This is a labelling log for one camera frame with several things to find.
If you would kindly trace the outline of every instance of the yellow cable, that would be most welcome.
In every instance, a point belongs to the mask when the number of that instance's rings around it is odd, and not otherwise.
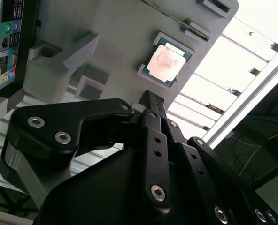
[[[278,133],[272,137],[270,137],[268,140],[273,139],[274,137],[277,137]],[[253,158],[253,156],[259,151],[259,149],[262,147],[262,145],[260,145],[256,151],[253,152],[253,154],[251,155],[251,157],[248,159],[247,163],[244,165],[242,171],[240,172],[239,176],[241,177],[242,173],[244,172],[244,170],[246,169],[247,165],[249,164],[249,162],[251,161],[251,159]]]

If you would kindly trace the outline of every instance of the rear i/o panel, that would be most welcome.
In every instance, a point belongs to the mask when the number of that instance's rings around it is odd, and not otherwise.
[[[0,0],[0,90],[15,80],[24,0]]]

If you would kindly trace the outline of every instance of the silver screw head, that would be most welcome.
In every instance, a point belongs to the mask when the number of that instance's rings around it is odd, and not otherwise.
[[[196,142],[200,145],[200,146],[203,146],[204,143],[200,140],[200,139],[196,139]]]
[[[227,224],[228,223],[228,217],[227,215],[225,214],[224,211],[222,211],[221,208],[219,208],[218,206],[216,206],[214,208],[214,213],[216,215],[216,217],[219,219],[219,221],[222,223],[222,224]]]
[[[60,144],[69,144],[71,142],[71,136],[63,131],[56,133],[54,139]]]
[[[178,127],[178,125],[174,121],[170,121],[170,125],[172,125],[174,128]]]
[[[262,222],[266,223],[266,218],[259,209],[255,209],[255,214]]]
[[[153,185],[151,187],[151,192],[157,201],[163,202],[165,200],[165,191],[162,187],[158,185]]]
[[[129,110],[130,110],[130,108],[129,108],[127,105],[121,105],[121,107],[122,107],[124,110],[126,110],[126,111],[129,111]]]
[[[45,121],[38,116],[32,116],[27,119],[28,125],[30,125],[33,128],[41,128],[45,125]]]
[[[269,210],[266,210],[266,214],[269,216],[269,218],[270,218],[274,223],[277,222],[277,219],[274,217],[274,215],[273,215]]]

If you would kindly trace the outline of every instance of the usb port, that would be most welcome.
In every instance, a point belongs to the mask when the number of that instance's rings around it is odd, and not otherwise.
[[[17,45],[19,42],[19,34],[16,33],[15,36],[14,36],[14,45]]]
[[[9,46],[13,46],[14,44],[14,36],[11,35],[10,39],[9,39]]]
[[[3,38],[1,46],[3,50],[9,47],[9,39],[7,37]]]
[[[16,19],[17,18],[17,7],[14,7],[14,11],[13,11],[13,18]]]
[[[21,18],[21,15],[22,15],[22,6],[19,6],[17,10],[17,18]]]

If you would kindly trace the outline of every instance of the mounting hole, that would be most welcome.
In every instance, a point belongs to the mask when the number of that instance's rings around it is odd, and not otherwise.
[[[129,111],[129,110],[130,110],[130,108],[129,108],[127,105],[121,105],[121,107],[122,107],[124,110],[126,110],[126,111]]]
[[[198,171],[199,171],[199,174],[200,174],[200,175],[205,176],[205,173],[204,173],[203,170],[199,169]]]
[[[191,154],[191,157],[194,158],[194,159],[197,159],[195,154]]]
[[[156,142],[158,142],[158,143],[161,143],[161,140],[160,140],[159,138],[157,138],[157,137],[155,137],[154,140],[155,140]]]
[[[162,156],[161,152],[159,152],[159,151],[154,151],[154,154],[155,154],[157,157],[161,157],[161,156]]]
[[[152,117],[154,117],[154,118],[157,118],[157,117],[158,117],[157,114],[154,113],[154,112],[150,112],[149,114],[150,114]]]

